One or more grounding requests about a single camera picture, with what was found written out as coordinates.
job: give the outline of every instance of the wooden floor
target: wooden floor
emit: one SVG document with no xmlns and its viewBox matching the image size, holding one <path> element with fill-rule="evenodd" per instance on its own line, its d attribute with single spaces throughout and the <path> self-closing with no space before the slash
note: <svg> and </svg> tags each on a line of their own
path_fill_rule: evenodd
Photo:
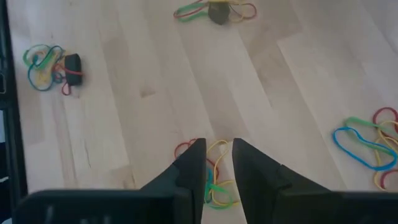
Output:
<svg viewBox="0 0 398 224">
<path fill-rule="evenodd" d="M 197 137 L 241 137 L 330 189 L 376 190 L 331 132 L 398 108 L 398 3 L 253 0 L 255 20 L 218 26 L 175 21 L 189 2 L 8 1 L 29 191 L 139 188 Z M 21 58 L 39 43 L 81 55 L 74 96 L 29 86 Z M 240 206 L 203 221 L 245 222 Z"/>
</svg>

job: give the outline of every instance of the black plastic part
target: black plastic part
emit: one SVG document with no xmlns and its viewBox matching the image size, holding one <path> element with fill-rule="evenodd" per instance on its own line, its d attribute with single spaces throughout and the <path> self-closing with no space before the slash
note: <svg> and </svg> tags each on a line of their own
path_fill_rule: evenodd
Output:
<svg viewBox="0 0 398 224">
<path fill-rule="evenodd" d="M 11 208 L 14 209 L 27 195 L 27 184 L 6 0 L 0 0 L 0 17 L 0 73 L 3 80 L 0 110 L 3 111 L 7 173 L 10 178 Z"/>
<path fill-rule="evenodd" d="M 81 60 L 78 54 L 65 56 L 65 68 L 73 72 L 81 72 Z M 83 75 L 76 75 L 65 72 L 69 86 L 80 86 L 83 82 Z"/>
<path fill-rule="evenodd" d="M 206 141 L 198 139 L 140 190 L 52 190 L 28 196 L 13 223 L 200 224 Z"/>
<path fill-rule="evenodd" d="M 233 164 L 248 224 L 398 223 L 398 194 L 333 192 L 242 139 L 234 140 Z"/>
<path fill-rule="evenodd" d="M 209 3 L 208 15 L 209 18 L 217 23 L 223 25 L 228 22 L 229 18 L 229 3 L 228 2 L 211 2 Z"/>
</svg>

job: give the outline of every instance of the black frame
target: black frame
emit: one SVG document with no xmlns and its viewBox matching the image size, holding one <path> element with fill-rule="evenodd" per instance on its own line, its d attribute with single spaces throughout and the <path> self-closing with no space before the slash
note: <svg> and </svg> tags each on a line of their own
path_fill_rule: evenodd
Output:
<svg viewBox="0 0 398 224">
<path fill-rule="evenodd" d="M 234 140 L 232 156 L 248 224 L 398 223 L 397 193 L 328 190 L 242 139 Z"/>
<path fill-rule="evenodd" d="M 11 208 L 15 209 L 27 195 L 27 182 L 6 0 L 0 0 L 0 13 L 0 73 L 6 87 L 6 92 L 0 94 L 0 110 L 3 111 Z"/>
</svg>

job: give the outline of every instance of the blue rubber band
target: blue rubber band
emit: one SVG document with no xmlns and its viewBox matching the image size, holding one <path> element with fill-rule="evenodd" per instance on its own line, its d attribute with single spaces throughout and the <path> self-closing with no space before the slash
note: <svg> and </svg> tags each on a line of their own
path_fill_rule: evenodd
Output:
<svg viewBox="0 0 398 224">
<path fill-rule="evenodd" d="M 390 163 L 388 163 L 388 164 L 386 164 L 386 165 L 384 165 L 384 166 L 372 166 L 371 164 L 368 164 L 366 161 L 364 161 L 363 159 L 359 158 L 357 155 L 353 154 L 352 152 L 350 152 L 349 150 L 347 150 L 344 146 L 342 146 L 342 145 L 339 143 L 339 141 L 337 140 L 337 137 L 336 137 L 336 134 L 337 134 L 337 132 L 339 132 L 339 131 L 353 131 L 360 141 L 365 142 L 365 143 L 367 143 L 367 144 L 372 144 L 372 145 L 375 145 L 375 146 L 382 147 L 382 148 L 386 149 L 387 151 L 391 152 L 391 155 L 392 155 L 392 157 L 393 157 L 393 160 L 392 160 Z M 390 169 L 392 169 L 392 168 L 397 164 L 397 153 L 396 153 L 394 150 L 392 150 L 392 149 L 390 149 L 389 147 L 386 147 L 386 146 L 384 146 L 384 145 L 382 145 L 382 144 L 378 144 L 378 143 L 371 142 L 371 141 L 368 141 L 368 140 L 364 139 L 364 138 L 360 135 L 360 133 L 359 133 L 357 130 L 355 130 L 354 128 L 351 128 L 351 127 L 341 127 L 341 128 L 338 128 L 338 129 L 336 129 L 336 130 L 333 132 L 332 138 L 333 138 L 333 141 L 335 142 L 335 144 L 336 144 L 341 150 L 343 150 L 345 153 L 347 153 L 347 154 L 348 154 L 349 156 L 351 156 L 353 159 L 355 159 L 355 160 L 357 160 L 358 162 L 360 162 L 360 163 L 362 163 L 363 165 L 365 165 L 367 168 L 370 168 L 370 169 L 375 170 L 375 171 L 385 171 L 385 170 L 390 170 Z"/>
<path fill-rule="evenodd" d="M 59 72 L 51 72 L 51 81 L 50 81 L 49 85 L 48 85 L 47 87 L 45 87 L 45 88 L 39 88 L 39 87 L 37 87 L 36 85 L 34 85 L 34 83 L 33 83 L 33 81 L 32 81 L 32 78 L 31 78 L 31 71 L 32 71 L 32 69 L 40 67 L 41 64 L 42 64 L 42 62 L 43 62 L 47 57 L 49 57 L 49 55 L 52 54 L 52 51 L 55 50 L 56 48 L 59 48 L 59 49 L 61 50 L 60 55 L 58 56 L 58 58 L 56 59 L 56 61 L 55 61 L 55 63 L 54 63 L 54 64 L 56 64 L 56 63 L 58 63 L 58 62 L 62 59 L 63 53 L 65 52 L 65 51 L 62 49 L 62 47 L 59 46 L 59 45 L 55 45 L 55 46 L 53 46 L 53 47 L 49 47 L 49 51 L 47 52 L 47 54 L 44 56 L 44 58 L 43 58 L 39 63 L 37 63 L 37 61 L 39 60 L 39 57 L 38 57 L 37 55 L 35 55 L 35 56 L 33 57 L 32 64 L 29 66 L 29 69 L 28 69 L 28 71 L 27 71 L 27 79 L 28 79 L 29 84 L 32 86 L 33 89 L 38 90 L 38 91 L 49 91 L 49 90 L 53 87 L 53 84 L 54 84 L 54 83 L 59 84 L 59 83 L 62 83 L 62 82 L 63 82 L 63 80 L 64 80 L 65 77 L 63 77 L 63 76 L 61 75 L 61 73 L 59 73 Z"/>
<path fill-rule="evenodd" d="M 205 185 L 205 203 L 211 203 L 211 194 L 209 194 L 210 186 L 213 183 L 213 171 L 207 167 L 207 180 Z"/>
</svg>

